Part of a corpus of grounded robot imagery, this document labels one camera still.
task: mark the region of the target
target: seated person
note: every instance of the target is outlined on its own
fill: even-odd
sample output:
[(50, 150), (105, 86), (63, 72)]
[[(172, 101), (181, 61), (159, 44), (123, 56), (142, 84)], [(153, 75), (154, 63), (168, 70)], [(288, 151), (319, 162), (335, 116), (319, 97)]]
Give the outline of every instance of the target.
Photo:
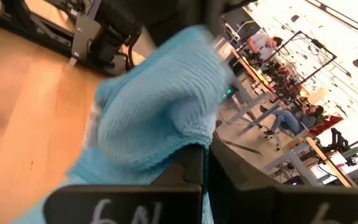
[[(260, 106), (261, 112), (266, 112), (267, 109), (263, 106)], [(312, 128), (316, 125), (318, 117), (322, 115), (324, 108), (322, 106), (312, 106), (307, 108), (305, 106), (301, 109), (301, 115), (295, 115), (295, 111), (290, 109), (285, 110), (276, 110), (272, 114), (276, 116), (276, 119), (273, 122), (272, 128), (268, 131), (265, 131), (264, 134), (267, 136), (272, 136), (275, 134), (275, 130), (281, 126), (285, 129), (289, 129), (294, 134), (298, 134), (303, 130), (301, 122), (307, 127)]]
[(260, 58), (269, 58), (276, 47), (279, 47), (283, 39), (279, 37), (269, 37), (265, 32), (258, 32), (248, 38), (248, 45), (253, 53), (260, 53)]

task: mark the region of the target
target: light blue towel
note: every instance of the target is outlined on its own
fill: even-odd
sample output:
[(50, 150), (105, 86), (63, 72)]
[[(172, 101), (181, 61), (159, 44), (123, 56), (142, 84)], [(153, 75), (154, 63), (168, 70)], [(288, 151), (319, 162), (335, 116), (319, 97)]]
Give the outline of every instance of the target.
[[(99, 86), (97, 141), (85, 149), (66, 184), (150, 184), (170, 156), (212, 141), (216, 112), (230, 70), (213, 52), (212, 37), (189, 27), (125, 77)], [(45, 223), (39, 202), (17, 223)], [(213, 223), (208, 194), (203, 223)]]

